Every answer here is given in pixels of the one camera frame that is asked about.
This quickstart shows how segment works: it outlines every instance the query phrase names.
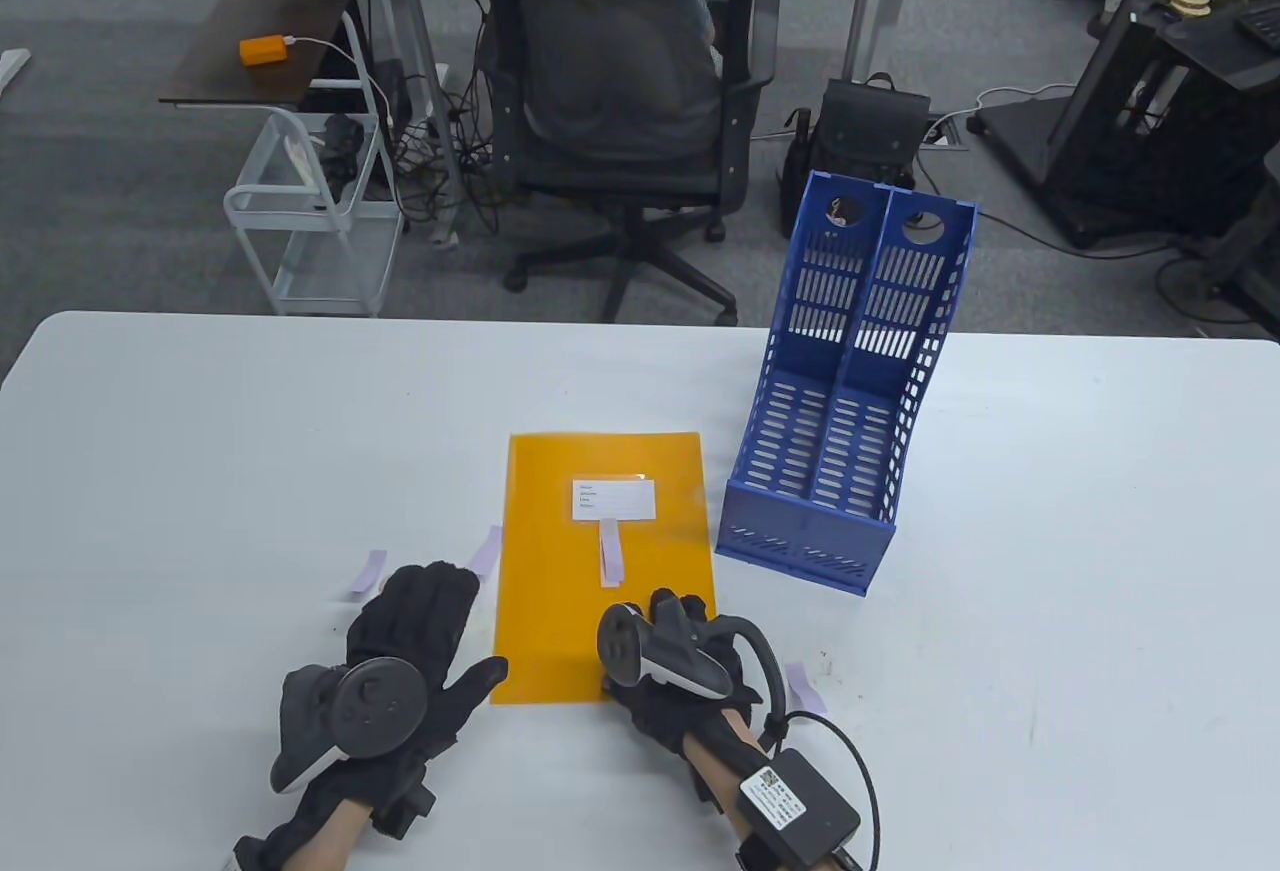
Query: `chair wheel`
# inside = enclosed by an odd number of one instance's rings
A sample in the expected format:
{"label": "chair wheel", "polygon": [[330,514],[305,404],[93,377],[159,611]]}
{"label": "chair wheel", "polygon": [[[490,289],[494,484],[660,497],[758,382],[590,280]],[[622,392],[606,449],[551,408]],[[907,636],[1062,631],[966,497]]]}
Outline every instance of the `chair wheel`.
{"label": "chair wheel", "polygon": [[517,266],[513,266],[511,272],[507,272],[506,275],[502,277],[502,286],[511,291],[512,295],[520,295],[521,291],[525,291],[526,287],[529,287],[527,269],[517,264]]}

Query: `paper strip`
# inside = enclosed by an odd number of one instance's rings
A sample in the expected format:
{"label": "paper strip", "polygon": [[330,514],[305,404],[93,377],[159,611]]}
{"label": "paper strip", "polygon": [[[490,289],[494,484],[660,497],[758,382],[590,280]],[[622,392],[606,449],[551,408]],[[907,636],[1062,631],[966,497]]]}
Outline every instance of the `paper strip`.
{"label": "paper strip", "polygon": [[489,528],[489,537],[484,539],[484,543],[476,549],[475,555],[471,556],[471,564],[467,565],[480,580],[489,578],[493,574],[494,566],[498,565],[498,557],[502,555],[502,528],[497,524]]}
{"label": "paper strip", "polygon": [[804,672],[804,665],[800,661],[787,663],[787,684],[791,685],[791,693],[796,696],[803,710],[814,715],[827,713],[827,702],[809,683],[809,676]]}
{"label": "paper strip", "polygon": [[387,566],[387,552],[385,551],[370,551],[369,560],[365,561],[365,570],[356,575],[356,579],[347,588],[352,596],[364,596],[364,593],[370,592],[372,587],[378,583],[378,579],[383,576],[383,569]]}
{"label": "paper strip", "polygon": [[604,588],[621,588],[626,579],[618,523],[613,517],[603,517],[600,519],[600,584]]}

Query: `chair armrest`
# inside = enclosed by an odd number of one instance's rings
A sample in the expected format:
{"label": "chair armrest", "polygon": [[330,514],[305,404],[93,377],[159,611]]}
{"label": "chair armrest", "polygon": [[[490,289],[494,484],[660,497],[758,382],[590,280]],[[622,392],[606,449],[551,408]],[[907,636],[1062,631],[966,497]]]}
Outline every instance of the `chair armrest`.
{"label": "chair armrest", "polygon": [[751,54],[748,77],[732,90],[764,88],[773,79],[778,58],[778,0],[755,0],[751,15]]}

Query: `white label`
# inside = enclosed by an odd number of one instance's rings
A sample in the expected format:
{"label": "white label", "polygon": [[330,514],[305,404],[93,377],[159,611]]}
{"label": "white label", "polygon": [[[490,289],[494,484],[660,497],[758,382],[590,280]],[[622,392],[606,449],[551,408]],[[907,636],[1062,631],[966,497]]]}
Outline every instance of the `white label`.
{"label": "white label", "polygon": [[573,482],[573,520],[599,523],[612,517],[617,523],[652,523],[658,516],[658,498],[653,482],[635,478],[630,482]]}
{"label": "white label", "polygon": [[804,802],[791,793],[786,781],[778,777],[778,772],[772,767],[755,771],[742,781],[741,789],[777,830],[782,830],[805,812]]}

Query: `vr controller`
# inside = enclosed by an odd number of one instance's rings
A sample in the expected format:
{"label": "vr controller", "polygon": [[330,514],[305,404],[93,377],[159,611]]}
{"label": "vr controller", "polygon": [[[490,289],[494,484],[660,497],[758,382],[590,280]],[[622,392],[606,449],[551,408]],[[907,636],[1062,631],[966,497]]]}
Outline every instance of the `vr controller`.
{"label": "vr controller", "polygon": [[[280,753],[271,763],[271,790],[301,792],[334,762],[390,753],[417,730],[426,699],[422,675],[398,657],[291,671],[280,694]],[[435,795],[417,786],[375,812],[372,825],[399,840],[434,803]]]}

